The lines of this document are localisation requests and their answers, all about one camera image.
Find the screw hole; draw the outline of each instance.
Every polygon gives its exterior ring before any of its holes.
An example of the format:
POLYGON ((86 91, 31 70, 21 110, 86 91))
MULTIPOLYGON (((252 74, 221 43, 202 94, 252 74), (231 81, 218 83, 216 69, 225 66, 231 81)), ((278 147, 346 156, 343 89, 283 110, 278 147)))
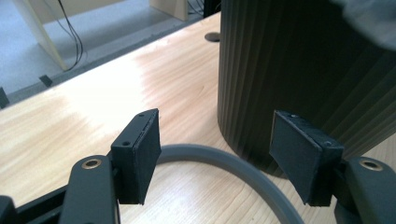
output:
POLYGON ((84 163, 82 163, 82 168, 87 169, 87 170, 93 169, 93 168, 100 166, 101 163, 102 163, 102 161, 98 160, 98 159, 88 160, 88 161, 85 161, 84 163))
POLYGON ((372 171, 382 171, 383 170, 382 166, 375 161, 362 160, 362 161, 360 161, 360 164, 364 168, 372 170, 372 171))

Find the dark ribbed texture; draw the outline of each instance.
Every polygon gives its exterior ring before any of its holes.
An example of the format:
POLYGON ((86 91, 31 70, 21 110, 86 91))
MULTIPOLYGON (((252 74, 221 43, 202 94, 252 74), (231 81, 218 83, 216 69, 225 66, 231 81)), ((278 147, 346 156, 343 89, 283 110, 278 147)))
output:
POLYGON ((396 53, 358 34, 339 6, 224 0, 221 8, 219 126, 242 158, 276 168, 268 154, 275 109, 337 139, 345 158, 396 132, 396 53))

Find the ribbed cylinder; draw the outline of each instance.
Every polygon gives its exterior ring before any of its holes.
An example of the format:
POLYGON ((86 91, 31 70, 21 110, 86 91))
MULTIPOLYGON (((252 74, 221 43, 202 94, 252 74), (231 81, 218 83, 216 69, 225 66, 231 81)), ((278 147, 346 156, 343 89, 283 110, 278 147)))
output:
POLYGON ((351 28, 327 0, 225 0, 220 130, 267 171, 275 109, 311 121, 360 155, 396 132, 396 52, 351 28))

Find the black cable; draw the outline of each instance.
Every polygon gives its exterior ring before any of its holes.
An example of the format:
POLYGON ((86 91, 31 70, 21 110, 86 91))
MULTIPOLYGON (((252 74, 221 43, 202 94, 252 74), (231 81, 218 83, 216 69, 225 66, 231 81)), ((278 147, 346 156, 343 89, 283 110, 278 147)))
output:
POLYGON ((303 220, 280 189, 258 169, 230 153, 199 145, 163 147, 157 164, 171 161, 198 161, 217 166, 238 176, 267 202, 281 223, 303 223, 303 220))
POLYGON ((221 6, 221 1, 218 3, 218 5, 215 7, 215 12, 218 10, 218 8, 221 6))
POLYGON ((72 36, 75 40, 75 43, 76 43, 76 60, 75 60, 75 63, 69 69, 66 70, 66 71, 69 71, 69 70, 73 69, 74 67, 76 67, 76 65, 80 62, 83 52, 84 52, 84 48, 82 46, 82 41, 81 41, 79 35, 77 34, 76 30, 74 29, 73 25, 71 24, 69 18, 66 15, 66 12, 64 10, 64 5, 62 4, 62 0, 58 0, 58 3, 62 9, 62 12, 64 13, 64 17, 66 18, 66 22, 69 27, 70 33, 72 34, 72 36))
POLYGON ((196 14, 200 15, 200 16, 204 16, 204 14, 202 14, 201 12, 197 11, 197 9, 195 9, 195 7, 192 6, 192 4, 190 3, 190 1, 188 0, 187 3, 189 4, 189 6, 192 8, 192 10, 195 11, 196 14))
POLYGON ((204 6, 201 6, 201 4, 199 4, 199 0, 195 0, 195 2, 197 3, 198 7, 204 11, 204 6))
POLYGON ((47 8, 49 9, 50 13, 52 14, 52 17, 56 20, 56 22, 58 22, 58 24, 61 26, 61 28, 73 39, 73 36, 70 32, 68 32, 66 30, 66 28, 64 28, 64 26, 61 24, 61 22, 59 21, 58 17, 55 16, 55 13, 53 12, 52 7, 49 5, 49 3, 47 2, 47 0, 44 0, 44 3, 46 4, 47 8))

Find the wood grain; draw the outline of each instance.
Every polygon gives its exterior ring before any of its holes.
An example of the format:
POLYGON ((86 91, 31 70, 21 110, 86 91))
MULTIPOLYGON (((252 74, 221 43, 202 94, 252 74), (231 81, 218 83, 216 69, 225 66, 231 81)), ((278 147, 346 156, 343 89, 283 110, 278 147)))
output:
MULTIPOLYGON (((0 193, 22 205, 67 184, 78 160, 105 155, 137 113, 158 107, 162 145, 232 152, 217 124, 220 14, 92 69, 0 112, 0 193)), ((395 168, 396 136, 370 151, 395 168)), ((307 223, 334 223, 332 208, 304 206, 288 180, 269 176, 307 223)), ((122 223, 277 223, 247 184, 218 168, 156 168, 146 204, 123 205, 122 223)))

